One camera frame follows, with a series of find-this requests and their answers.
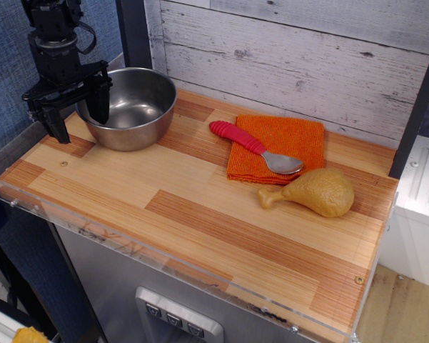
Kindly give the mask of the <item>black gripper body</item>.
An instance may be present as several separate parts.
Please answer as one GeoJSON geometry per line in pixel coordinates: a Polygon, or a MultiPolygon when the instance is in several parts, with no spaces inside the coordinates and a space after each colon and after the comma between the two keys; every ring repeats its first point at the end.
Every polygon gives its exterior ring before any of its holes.
{"type": "Polygon", "coordinates": [[[29,34],[28,41],[39,81],[23,94],[24,101],[36,101],[63,92],[66,95],[59,96],[59,100],[86,101],[96,89],[111,87],[107,62],[80,62],[77,35],[69,34],[60,41],[45,41],[37,34],[29,34]]]}

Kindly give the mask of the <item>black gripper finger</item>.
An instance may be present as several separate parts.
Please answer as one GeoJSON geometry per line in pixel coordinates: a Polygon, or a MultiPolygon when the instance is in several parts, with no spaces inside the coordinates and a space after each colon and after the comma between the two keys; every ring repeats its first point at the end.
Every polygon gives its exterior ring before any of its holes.
{"type": "Polygon", "coordinates": [[[109,88],[101,87],[86,97],[86,105],[90,117],[100,124],[105,124],[109,118],[109,88]]]}
{"type": "Polygon", "coordinates": [[[70,144],[69,134],[59,110],[54,106],[44,106],[41,113],[42,123],[49,135],[55,138],[60,144],[70,144]]]}

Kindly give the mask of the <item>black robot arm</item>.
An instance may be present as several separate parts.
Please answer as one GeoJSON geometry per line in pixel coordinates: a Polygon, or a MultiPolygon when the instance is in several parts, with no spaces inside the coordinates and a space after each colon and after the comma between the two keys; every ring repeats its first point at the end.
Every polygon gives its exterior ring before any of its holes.
{"type": "Polygon", "coordinates": [[[95,31],[81,22],[80,1],[22,1],[34,30],[29,47],[38,82],[22,95],[33,121],[61,144],[70,142],[60,111],[82,100],[94,121],[109,118],[110,88],[106,61],[82,64],[80,55],[96,46],[95,31]]]}

